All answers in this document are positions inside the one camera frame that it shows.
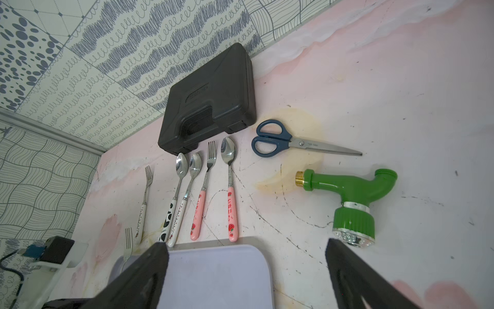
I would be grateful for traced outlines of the pink strawberry handle fork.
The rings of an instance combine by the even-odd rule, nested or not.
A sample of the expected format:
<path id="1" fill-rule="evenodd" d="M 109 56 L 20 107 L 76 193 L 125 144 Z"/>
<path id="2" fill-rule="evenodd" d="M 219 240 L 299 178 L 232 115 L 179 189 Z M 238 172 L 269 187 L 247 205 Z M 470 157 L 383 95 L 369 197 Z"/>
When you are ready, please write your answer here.
<path id="1" fill-rule="evenodd" d="M 192 241 L 198 240 L 200 235 L 203 211 L 205 208 L 205 201 L 207 194 L 208 178 L 209 178 L 210 170 L 214 167 L 216 163 L 216 158 L 217 158 L 216 142 L 211 141 L 208 143 L 208 158 L 207 158 L 207 170 L 205 173 L 205 179 L 203 181 L 203 185 L 199 193 L 198 203 L 196 206 L 196 211 L 194 213 L 194 219 L 190 231 L 190 239 Z"/>

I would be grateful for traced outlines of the cow pattern handle spoon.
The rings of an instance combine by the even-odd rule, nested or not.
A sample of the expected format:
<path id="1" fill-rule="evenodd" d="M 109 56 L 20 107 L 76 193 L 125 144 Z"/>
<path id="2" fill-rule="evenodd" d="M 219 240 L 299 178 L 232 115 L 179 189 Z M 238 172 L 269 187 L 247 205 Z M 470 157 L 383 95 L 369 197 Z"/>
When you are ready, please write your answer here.
<path id="1" fill-rule="evenodd" d="M 165 217 L 165 222 L 163 224 L 162 232 L 158 238 L 159 242 L 166 242 L 168 240 L 169 233 L 171 230 L 171 225 L 172 225 L 171 221 L 174 215 L 176 204 L 178 202 L 178 195 L 180 192 L 181 183 L 185 175 L 187 174 L 188 170 L 189 170 L 189 163 L 187 161 L 186 156 L 183 153 L 179 153 L 179 155 L 176 158 L 176 173 L 179 177 L 179 181 L 177 188 L 175 190 L 175 194 L 168 208 L 167 216 Z"/>

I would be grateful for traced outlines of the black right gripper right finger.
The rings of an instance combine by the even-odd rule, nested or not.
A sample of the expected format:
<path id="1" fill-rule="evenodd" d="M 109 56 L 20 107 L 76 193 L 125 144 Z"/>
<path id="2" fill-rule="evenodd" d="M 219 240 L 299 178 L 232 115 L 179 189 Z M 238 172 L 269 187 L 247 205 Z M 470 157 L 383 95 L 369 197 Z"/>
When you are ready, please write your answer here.
<path id="1" fill-rule="evenodd" d="M 325 259 L 338 308 L 417 308 L 340 240 L 328 240 Z"/>

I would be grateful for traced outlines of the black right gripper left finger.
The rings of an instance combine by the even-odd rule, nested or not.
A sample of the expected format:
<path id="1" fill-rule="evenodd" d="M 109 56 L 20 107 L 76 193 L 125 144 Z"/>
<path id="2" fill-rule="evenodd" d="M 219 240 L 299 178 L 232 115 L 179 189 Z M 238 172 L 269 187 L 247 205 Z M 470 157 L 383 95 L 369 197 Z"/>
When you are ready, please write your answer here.
<path id="1" fill-rule="evenodd" d="M 168 264 L 167 245 L 155 243 L 83 308 L 156 308 Z"/>

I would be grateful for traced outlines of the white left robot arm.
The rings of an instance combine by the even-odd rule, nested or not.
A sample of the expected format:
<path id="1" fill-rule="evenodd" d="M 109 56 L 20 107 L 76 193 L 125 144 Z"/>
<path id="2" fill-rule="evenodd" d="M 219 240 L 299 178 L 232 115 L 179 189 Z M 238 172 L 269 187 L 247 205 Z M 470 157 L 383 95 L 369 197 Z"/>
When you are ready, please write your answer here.
<path id="1" fill-rule="evenodd" d="M 93 298 L 50 301 L 51 291 L 68 268 L 77 266 L 88 245 L 54 236 L 44 245 L 15 251 L 33 260 L 27 276 L 4 265 L 1 269 L 20 277 L 13 305 L 19 308 L 157 308 L 169 264 L 164 243 L 155 243 Z"/>

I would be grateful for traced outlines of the cow pattern handle fork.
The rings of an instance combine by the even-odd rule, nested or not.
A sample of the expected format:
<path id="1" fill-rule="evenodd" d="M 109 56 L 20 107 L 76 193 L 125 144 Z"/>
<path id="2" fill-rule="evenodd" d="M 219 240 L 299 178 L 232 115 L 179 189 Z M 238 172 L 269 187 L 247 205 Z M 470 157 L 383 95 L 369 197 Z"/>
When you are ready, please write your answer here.
<path id="1" fill-rule="evenodd" d="M 133 253 L 133 230 L 131 227 L 125 229 L 125 237 L 126 237 L 126 248 L 123 253 L 123 262 L 120 268 L 120 272 L 124 271 L 124 267 Z"/>

